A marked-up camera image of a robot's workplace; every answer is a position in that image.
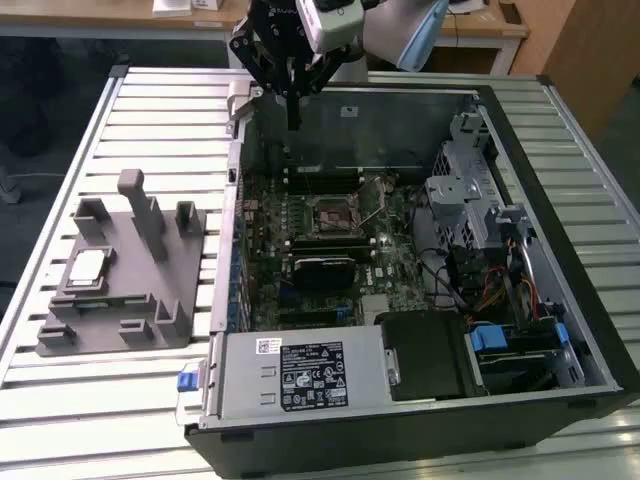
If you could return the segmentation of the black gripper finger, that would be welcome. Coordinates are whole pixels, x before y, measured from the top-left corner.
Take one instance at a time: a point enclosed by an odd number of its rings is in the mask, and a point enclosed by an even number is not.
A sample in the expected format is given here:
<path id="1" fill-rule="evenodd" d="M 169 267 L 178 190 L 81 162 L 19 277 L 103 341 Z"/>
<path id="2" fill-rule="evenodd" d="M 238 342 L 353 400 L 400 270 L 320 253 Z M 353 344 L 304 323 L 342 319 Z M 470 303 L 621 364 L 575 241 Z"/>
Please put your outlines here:
<path id="1" fill-rule="evenodd" d="M 249 17 L 245 17 L 234 29 L 229 46 L 254 80 L 264 90 L 277 94 L 281 98 L 286 110 L 287 127 L 289 130 L 294 130 L 294 88 L 288 60 L 277 61 L 275 64 L 267 62 L 265 65 L 256 63 L 251 55 L 251 48 L 258 38 L 251 38 L 252 33 Z"/>
<path id="2" fill-rule="evenodd" d="M 325 54 L 316 54 L 310 47 L 294 60 L 294 129 L 301 125 L 302 99 L 319 93 L 346 62 L 351 46 L 344 45 Z"/>

